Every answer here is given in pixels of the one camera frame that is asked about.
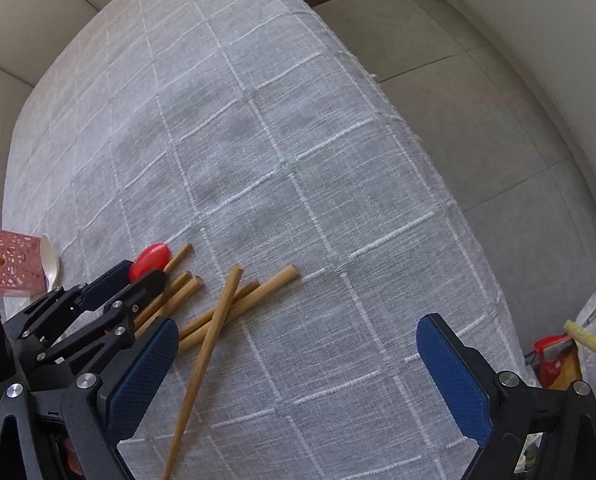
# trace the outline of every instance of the metal bolt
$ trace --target metal bolt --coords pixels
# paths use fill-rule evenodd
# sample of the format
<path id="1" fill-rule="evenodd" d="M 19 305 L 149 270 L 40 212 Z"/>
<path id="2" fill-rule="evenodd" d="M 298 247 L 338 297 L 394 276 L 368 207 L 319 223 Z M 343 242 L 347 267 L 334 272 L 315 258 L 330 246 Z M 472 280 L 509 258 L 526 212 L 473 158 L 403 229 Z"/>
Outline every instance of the metal bolt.
<path id="1" fill-rule="evenodd" d="M 591 393 L 591 388 L 585 381 L 576 381 L 574 383 L 574 391 L 581 396 L 586 396 Z"/>
<path id="2" fill-rule="evenodd" d="M 501 372 L 498 375 L 500 382 L 508 388 L 513 388 L 520 384 L 520 378 L 513 372 Z"/>
<path id="3" fill-rule="evenodd" d="M 83 390 L 91 388 L 94 384 L 96 384 L 96 376 L 94 374 L 82 374 L 76 379 L 76 386 Z"/>
<path id="4" fill-rule="evenodd" d="M 23 387 L 22 384 L 14 383 L 9 388 L 7 388 L 7 396 L 11 399 L 15 399 L 22 393 Z"/>

